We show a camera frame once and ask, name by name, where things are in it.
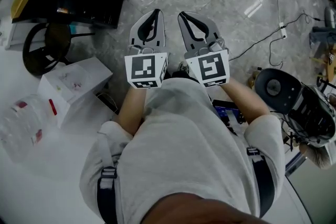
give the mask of shirt sleeve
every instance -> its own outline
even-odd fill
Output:
[[[123,149],[132,140],[133,136],[118,123],[112,121],[104,123],[99,133],[106,135],[112,160],[117,163]],[[101,216],[97,204],[97,183],[102,169],[103,163],[97,140],[86,158],[80,176],[79,188],[87,206],[99,217]]]
[[[266,156],[275,184],[275,199],[278,199],[285,178],[285,150],[279,119],[274,115],[260,116],[252,121],[244,136],[251,147]]]

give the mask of white box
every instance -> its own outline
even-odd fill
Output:
[[[57,111],[57,126],[61,127],[111,76],[112,72],[93,57],[44,74],[37,93],[52,99]]]
[[[227,50],[186,59],[199,83],[207,88],[229,82],[229,55]]]
[[[127,81],[133,88],[159,88],[168,67],[168,54],[125,56]]]

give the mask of plastic bottle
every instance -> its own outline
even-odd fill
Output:
[[[53,116],[51,105],[38,95],[15,102],[0,117],[0,138],[11,160],[21,162],[47,134]]]

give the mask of gray marble floor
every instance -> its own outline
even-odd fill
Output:
[[[164,13],[166,44],[171,52],[168,70],[171,72],[176,69],[185,53],[177,22],[180,11],[195,11],[214,20],[229,48],[230,58],[233,58],[277,29],[279,22],[288,23],[303,11],[323,18],[326,5],[329,5],[327,0],[126,0],[118,29],[96,30],[97,34],[93,37],[74,39],[69,58],[80,60],[97,56],[114,72],[109,82],[109,91],[120,105],[128,88],[123,57],[127,53],[130,28],[143,14],[155,8]],[[257,6],[260,6],[259,9],[251,13]],[[286,28],[287,39],[272,45],[272,62],[283,61],[282,70],[308,84],[316,80],[316,66],[309,59],[312,52],[308,33],[313,25],[322,26],[323,23],[313,21],[307,24],[302,16]],[[269,67],[269,43],[279,37],[280,33],[275,33],[240,58],[231,61],[231,76],[246,83],[253,67]],[[209,93],[215,98],[226,98],[215,88],[211,88]]]

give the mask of white plug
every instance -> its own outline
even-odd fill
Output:
[[[285,39],[285,38],[287,38],[287,32],[286,32],[286,29],[285,28],[282,28],[282,26],[284,26],[283,25],[284,23],[280,23],[279,24],[279,26],[280,26],[280,31],[281,31],[281,36]]]

